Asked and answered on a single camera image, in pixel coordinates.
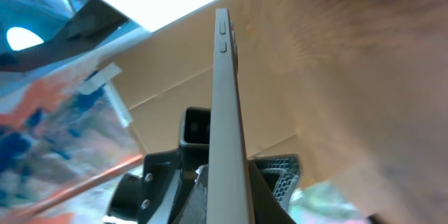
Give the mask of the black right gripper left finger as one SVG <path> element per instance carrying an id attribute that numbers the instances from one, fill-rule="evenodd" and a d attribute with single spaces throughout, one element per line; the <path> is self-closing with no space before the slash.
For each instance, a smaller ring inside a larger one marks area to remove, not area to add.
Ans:
<path id="1" fill-rule="evenodd" d="M 211 111 L 188 107 L 174 150 L 147 154 L 143 174 L 125 174 L 106 210 L 107 223 L 180 223 L 184 206 L 198 177 L 196 170 L 209 161 Z"/>

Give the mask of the gold Galaxy smartphone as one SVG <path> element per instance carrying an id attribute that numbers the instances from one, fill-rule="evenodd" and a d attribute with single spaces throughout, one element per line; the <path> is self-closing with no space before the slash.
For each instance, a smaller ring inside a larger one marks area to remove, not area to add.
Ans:
<path id="1" fill-rule="evenodd" d="M 230 14 L 216 9 L 207 223 L 254 223 Z"/>

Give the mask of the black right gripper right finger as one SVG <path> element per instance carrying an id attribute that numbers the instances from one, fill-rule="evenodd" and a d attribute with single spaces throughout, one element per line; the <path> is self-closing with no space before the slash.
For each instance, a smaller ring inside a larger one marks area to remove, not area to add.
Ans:
<path id="1" fill-rule="evenodd" d="M 256 224 L 294 224 L 288 208 L 301 176 L 298 155 L 255 157 L 248 161 Z"/>

